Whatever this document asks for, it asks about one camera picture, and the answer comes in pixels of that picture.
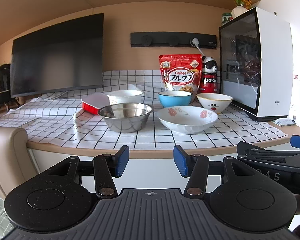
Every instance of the small jar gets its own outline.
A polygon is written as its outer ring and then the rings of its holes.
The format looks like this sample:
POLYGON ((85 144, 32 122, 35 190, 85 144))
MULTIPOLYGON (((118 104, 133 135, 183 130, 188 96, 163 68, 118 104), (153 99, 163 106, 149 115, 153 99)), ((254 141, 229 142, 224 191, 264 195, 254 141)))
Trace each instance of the small jar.
POLYGON ((221 22, 221 24, 223 25, 223 24, 226 24, 227 22, 229 22, 229 21, 231 21, 233 19, 233 17, 232 17, 232 15, 231 15, 231 13, 224 13, 223 15, 222 15, 222 22, 221 22))

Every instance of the stainless steel bowl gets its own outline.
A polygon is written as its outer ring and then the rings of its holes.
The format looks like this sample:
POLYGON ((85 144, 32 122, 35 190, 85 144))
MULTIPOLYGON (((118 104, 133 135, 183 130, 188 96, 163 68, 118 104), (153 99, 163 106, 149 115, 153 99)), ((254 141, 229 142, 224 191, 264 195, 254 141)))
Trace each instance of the stainless steel bowl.
POLYGON ((141 103, 124 103, 105 106, 98 114, 103 117, 110 130, 121 133, 139 131, 145 127, 153 107, 141 103))

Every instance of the red and white tray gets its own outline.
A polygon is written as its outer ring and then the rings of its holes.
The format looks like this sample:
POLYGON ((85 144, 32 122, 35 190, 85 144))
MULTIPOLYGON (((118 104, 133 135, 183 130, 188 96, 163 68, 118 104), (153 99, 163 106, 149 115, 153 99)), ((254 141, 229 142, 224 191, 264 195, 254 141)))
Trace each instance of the red and white tray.
POLYGON ((110 105, 108 96, 103 93, 94 93, 81 99, 81 101, 82 108, 91 114, 98 114, 100 108, 110 105))

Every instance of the white vase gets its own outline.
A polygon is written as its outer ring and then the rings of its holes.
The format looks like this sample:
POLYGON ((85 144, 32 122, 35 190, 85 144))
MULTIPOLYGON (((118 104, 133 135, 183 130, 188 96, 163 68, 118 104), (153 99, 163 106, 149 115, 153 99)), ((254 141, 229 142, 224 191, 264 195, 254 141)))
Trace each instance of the white vase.
POLYGON ((231 15, 233 18, 238 17, 239 15, 242 15, 243 13, 245 13, 246 11, 248 11, 245 7, 238 5, 236 8, 234 8, 231 12, 231 15))

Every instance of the flower pattern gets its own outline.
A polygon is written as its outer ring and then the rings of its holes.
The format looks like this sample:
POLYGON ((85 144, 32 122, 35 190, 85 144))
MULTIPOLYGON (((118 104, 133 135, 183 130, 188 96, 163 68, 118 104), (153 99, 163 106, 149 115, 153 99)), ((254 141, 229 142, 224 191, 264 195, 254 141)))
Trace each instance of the flower pattern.
POLYGON ((207 110, 203 110, 201 113, 200 113, 200 117, 201 118, 206 118, 208 116, 208 111, 207 110))
POLYGON ((176 114, 177 114, 177 111, 175 111, 173 108, 169 108, 168 111, 171 116, 176 116, 176 114))

